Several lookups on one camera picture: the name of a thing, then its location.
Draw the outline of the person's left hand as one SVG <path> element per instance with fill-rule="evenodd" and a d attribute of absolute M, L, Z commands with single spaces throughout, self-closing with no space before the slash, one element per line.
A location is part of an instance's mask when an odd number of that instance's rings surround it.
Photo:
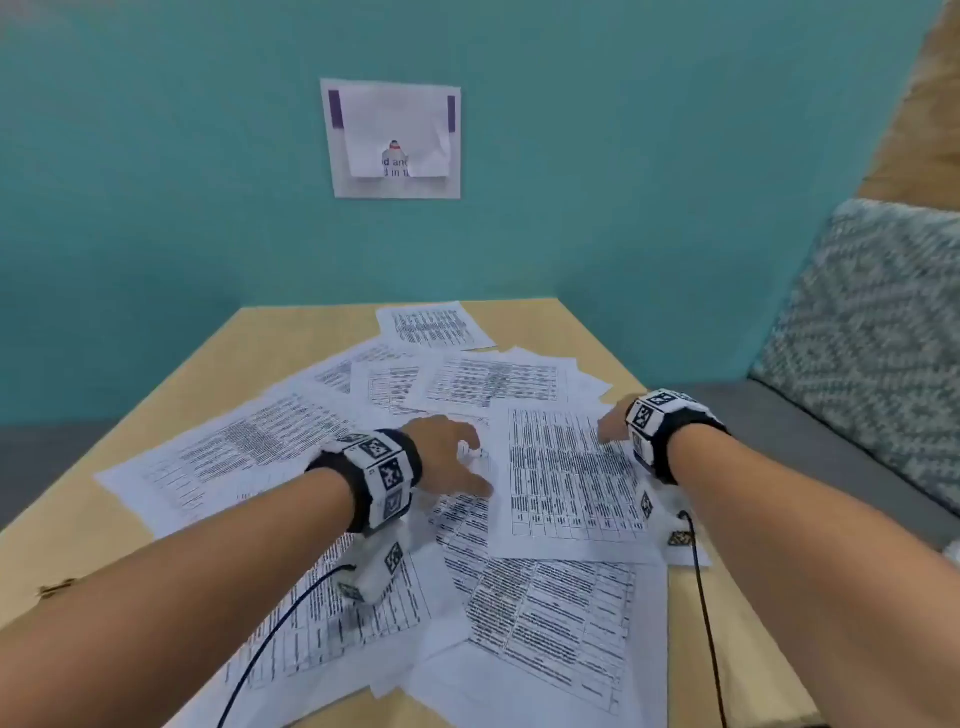
<path fill-rule="evenodd" d="M 454 475 L 475 475 L 458 457 L 462 443 L 476 451 L 481 441 L 474 426 L 444 415 L 414 418 L 400 429 L 418 452 L 422 477 L 418 487 L 437 497 L 452 497 L 449 487 Z"/>

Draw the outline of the person's right hand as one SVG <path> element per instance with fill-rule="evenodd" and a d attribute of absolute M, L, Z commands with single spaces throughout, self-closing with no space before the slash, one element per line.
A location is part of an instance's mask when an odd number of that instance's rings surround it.
<path fill-rule="evenodd" d="M 597 439 L 600 444 L 606 445 L 630 440 L 627 415 L 638 397 L 638 394 L 624 396 L 598 420 Z"/>

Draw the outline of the white printed table page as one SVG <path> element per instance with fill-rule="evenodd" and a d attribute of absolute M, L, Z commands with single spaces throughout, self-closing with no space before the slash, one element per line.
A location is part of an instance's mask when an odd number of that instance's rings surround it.
<path fill-rule="evenodd" d="M 488 452 L 494 493 L 487 552 L 498 559 L 666 564 L 655 500 L 628 449 L 600 443 L 602 404 L 496 401 Z"/>

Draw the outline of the person's right forearm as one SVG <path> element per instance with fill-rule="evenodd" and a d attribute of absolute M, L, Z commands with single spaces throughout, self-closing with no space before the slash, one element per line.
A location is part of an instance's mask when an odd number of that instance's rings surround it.
<path fill-rule="evenodd" d="M 960 728 L 960 568 L 705 425 L 668 444 L 716 552 L 832 728 Z"/>

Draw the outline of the person's left forearm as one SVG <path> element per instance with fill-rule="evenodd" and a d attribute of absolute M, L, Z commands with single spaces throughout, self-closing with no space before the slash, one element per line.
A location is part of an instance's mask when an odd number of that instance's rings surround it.
<path fill-rule="evenodd" d="M 40 601 L 0 630 L 0 728 L 162 728 L 353 519 L 315 469 Z"/>

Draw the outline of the black wristband with marker tiles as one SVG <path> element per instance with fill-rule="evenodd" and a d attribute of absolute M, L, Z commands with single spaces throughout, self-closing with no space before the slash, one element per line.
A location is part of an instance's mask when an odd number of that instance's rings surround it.
<path fill-rule="evenodd" d="M 324 469 L 349 486 L 354 508 L 346 532 L 364 537 L 408 513 L 424 475 L 416 445 L 398 429 L 351 432 L 323 442 L 305 471 Z"/>
<path fill-rule="evenodd" d="M 659 482 L 677 486 L 669 462 L 671 438 L 690 426 L 704 426 L 730 435 L 713 411 L 687 394 L 658 389 L 636 397 L 623 417 L 634 460 Z"/>

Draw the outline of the pile of printed paper sheets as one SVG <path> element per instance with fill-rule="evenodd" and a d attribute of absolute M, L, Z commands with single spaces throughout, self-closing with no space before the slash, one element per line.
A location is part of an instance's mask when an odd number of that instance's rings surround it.
<path fill-rule="evenodd" d="M 495 341 L 459 301 L 382 307 L 377 336 L 96 475 L 162 538 L 304 472 L 323 441 L 445 414 L 496 482 L 502 400 L 586 406 L 612 385 L 574 358 Z M 413 492 L 411 545 L 381 600 L 336 591 L 325 552 L 169 728 L 287 728 L 342 698 L 400 686 L 462 728 L 666 728 L 667 570 L 498 559 L 490 502 Z"/>

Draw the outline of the grey sofa seat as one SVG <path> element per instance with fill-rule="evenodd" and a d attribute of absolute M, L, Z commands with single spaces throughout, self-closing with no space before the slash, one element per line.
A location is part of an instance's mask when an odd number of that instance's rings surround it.
<path fill-rule="evenodd" d="M 708 406 L 745 445 L 869 504 L 934 550 L 960 540 L 960 516 L 766 385 L 741 379 L 667 387 Z"/>

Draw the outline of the grey white patterned cushion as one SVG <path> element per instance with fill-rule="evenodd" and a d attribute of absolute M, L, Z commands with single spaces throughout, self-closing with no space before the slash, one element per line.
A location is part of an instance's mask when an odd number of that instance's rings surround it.
<path fill-rule="evenodd" d="M 960 517 L 960 212 L 842 202 L 750 378 Z"/>

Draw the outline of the white wall notice sheet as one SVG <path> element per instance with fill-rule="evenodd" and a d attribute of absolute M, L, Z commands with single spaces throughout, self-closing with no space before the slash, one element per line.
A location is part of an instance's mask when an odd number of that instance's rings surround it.
<path fill-rule="evenodd" d="M 399 154 L 391 151 L 383 156 L 383 175 L 374 178 L 353 177 L 347 159 L 345 134 L 331 127 L 329 89 L 340 90 L 351 84 L 398 84 L 423 85 L 422 83 L 398 83 L 381 81 L 321 79 L 320 98 L 326 127 L 330 160 L 332 188 L 340 199 L 439 199 L 459 200 L 461 197 L 462 167 L 462 90 L 459 87 L 430 85 L 453 93 L 457 97 L 457 132 L 452 135 L 452 168 L 446 178 L 414 178 L 405 171 L 405 162 L 398 161 Z"/>

